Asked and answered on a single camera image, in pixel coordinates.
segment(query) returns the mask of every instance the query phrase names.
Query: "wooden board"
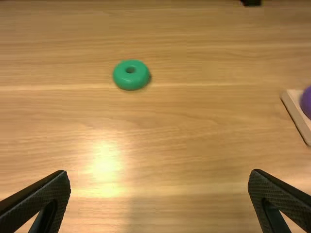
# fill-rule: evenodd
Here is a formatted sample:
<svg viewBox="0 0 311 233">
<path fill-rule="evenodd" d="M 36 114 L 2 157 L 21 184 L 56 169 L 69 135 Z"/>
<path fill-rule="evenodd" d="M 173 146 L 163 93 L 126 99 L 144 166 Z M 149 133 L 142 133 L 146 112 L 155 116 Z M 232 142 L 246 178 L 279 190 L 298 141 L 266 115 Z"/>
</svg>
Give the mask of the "wooden board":
<svg viewBox="0 0 311 233">
<path fill-rule="evenodd" d="M 64 169 L 60 233 L 262 232 L 252 169 L 311 194 L 311 151 L 279 98 L 310 84 L 310 11 L 0 1 L 0 199 Z M 145 89 L 115 87 L 124 59 L 148 65 Z"/>
<path fill-rule="evenodd" d="M 306 144 L 311 146 L 311 120 L 303 113 L 299 104 L 302 93 L 302 90 L 287 90 L 281 95 L 281 99 Z"/>
</svg>

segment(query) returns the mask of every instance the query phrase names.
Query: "purple object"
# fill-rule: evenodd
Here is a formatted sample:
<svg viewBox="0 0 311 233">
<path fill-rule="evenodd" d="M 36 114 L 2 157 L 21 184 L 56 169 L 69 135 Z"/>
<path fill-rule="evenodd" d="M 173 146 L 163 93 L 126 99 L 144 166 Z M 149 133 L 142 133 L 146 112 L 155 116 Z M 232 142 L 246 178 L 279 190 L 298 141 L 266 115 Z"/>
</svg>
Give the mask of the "purple object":
<svg viewBox="0 0 311 233">
<path fill-rule="evenodd" d="M 302 94 L 300 107 L 304 114 L 311 119 L 311 86 L 309 86 Z"/>
</svg>

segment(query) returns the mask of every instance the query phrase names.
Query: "ring hole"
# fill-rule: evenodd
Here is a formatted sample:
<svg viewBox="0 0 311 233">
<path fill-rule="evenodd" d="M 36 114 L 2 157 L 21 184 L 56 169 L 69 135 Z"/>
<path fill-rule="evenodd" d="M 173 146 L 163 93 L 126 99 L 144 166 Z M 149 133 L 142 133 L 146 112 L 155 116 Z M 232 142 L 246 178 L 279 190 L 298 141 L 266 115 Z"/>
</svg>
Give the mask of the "ring hole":
<svg viewBox="0 0 311 233">
<path fill-rule="evenodd" d="M 128 68 L 126 68 L 126 73 L 129 73 L 129 74 L 131 74 L 131 73 L 134 73 L 135 72 L 135 67 L 128 67 Z"/>
</svg>

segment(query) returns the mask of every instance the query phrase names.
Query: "table surface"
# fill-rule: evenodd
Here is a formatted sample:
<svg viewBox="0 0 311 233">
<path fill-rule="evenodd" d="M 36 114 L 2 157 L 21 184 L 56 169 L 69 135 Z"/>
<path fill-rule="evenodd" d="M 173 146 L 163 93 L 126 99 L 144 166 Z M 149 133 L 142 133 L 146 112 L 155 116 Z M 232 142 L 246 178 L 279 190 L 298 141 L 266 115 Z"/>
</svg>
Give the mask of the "table surface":
<svg viewBox="0 0 311 233">
<path fill-rule="evenodd" d="M 0 9 L 0 200 L 63 169 L 61 233 L 260 233 L 252 169 L 311 193 L 311 151 L 279 98 L 310 84 L 311 2 Z M 126 59 L 149 67 L 146 88 L 114 85 Z"/>
</svg>

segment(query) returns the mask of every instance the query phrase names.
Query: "black object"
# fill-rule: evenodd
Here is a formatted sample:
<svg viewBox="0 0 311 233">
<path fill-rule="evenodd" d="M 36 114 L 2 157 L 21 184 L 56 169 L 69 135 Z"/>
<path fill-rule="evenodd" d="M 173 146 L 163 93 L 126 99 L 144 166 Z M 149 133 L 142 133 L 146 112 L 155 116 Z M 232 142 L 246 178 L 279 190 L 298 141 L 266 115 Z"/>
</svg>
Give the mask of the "black object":
<svg viewBox="0 0 311 233">
<path fill-rule="evenodd" d="M 69 197 L 67 173 L 54 172 L 0 202 L 0 232 L 15 232 L 40 211 L 29 233 L 57 233 Z"/>
<path fill-rule="evenodd" d="M 311 233 L 311 196 L 255 169 L 248 192 L 263 233 L 290 233 L 280 211 L 306 232 Z"/>
<path fill-rule="evenodd" d="M 244 6 L 261 6 L 261 0 L 241 0 Z"/>
</svg>

